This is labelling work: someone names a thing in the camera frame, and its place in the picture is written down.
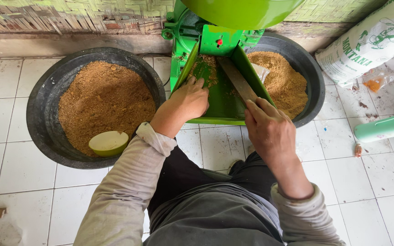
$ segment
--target green horse logo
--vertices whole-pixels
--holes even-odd
[[[377,35],[369,35],[368,31],[363,31],[358,39],[356,50],[360,51],[360,47],[365,44],[371,44],[372,49],[384,49],[388,43],[394,43],[394,22],[389,18],[381,18],[380,23],[382,24],[377,29],[382,27],[383,30]]]

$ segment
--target white tile floor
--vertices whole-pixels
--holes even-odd
[[[91,194],[108,171],[67,168],[47,159],[31,141],[25,122],[28,96],[58,60],[0,60],[0,208],[8,207],[0,219],[3,245],[18,245],[16,239],[24,246],[71,245]],[[144,60],[168,81],[170,58]],[[394,71],[394,59],[382,67]],[[308,178],[322,189],[347,245],[394,246],[394,139],[363,144],[362,158],[353,158],[354,127],[394,114],[394,83],[376,94],[362,78],[354,80],[360,87],[355,92],[335,86],[326,75],[325,81],[323,109],[297,130],[298,156]],[[165,89],[168,96],[169,84]],[[177,141],[200,167],[223,173],[232,161],[245,159],[250,145],[245,126],[185,124]]]

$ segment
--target gray long-sleeve shirt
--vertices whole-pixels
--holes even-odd
[[[112,170],[95,190],[74,246],[140,246],[146,209],[165,157],[176,141],[142,123]],[[265,202],[233,184],[199,187],[163,204],[152,216],[155,231],[145,245],[282,245]],[[289,246],[343,246],[332,225],[323,194],[301,201],[284,198],[271,188],[278,208],[282,239]]]

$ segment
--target black plastic basin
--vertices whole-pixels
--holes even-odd
[[[54,64],[34,86],[27,104],[27,127],[36,146],[53,161],[77,169],[112,166],[118,156],[90,157],[69,143],[59,122],[59,101],[80,69],[93,61],[105,61],[138,73],[147,85],[156,109],[165,102],[165,90],[155,70],[142,58],[117,48],[86,49]]]
[[[304,110],[293,119],[294,125],[301,127],[317,116],[325,100],[325,81],[316,60],[304,48],[289,38],[265,32],[255,47],[246,47],[244,51],[246,54],[271,51],[287,59],[291,67],[306,79],[305,92],[308,94]]]

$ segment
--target wooden scraper handle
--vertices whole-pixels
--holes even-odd
[[[246,100],[251,100],[256,103],[258,96],[252,90],[252,87],[250,87],[243,75],[238,71],[238,68],[233,64],[232,60],[229,57],[217,56],[217,62],[232,82],[233,87],[235,87],[244,105],[246,104]]]

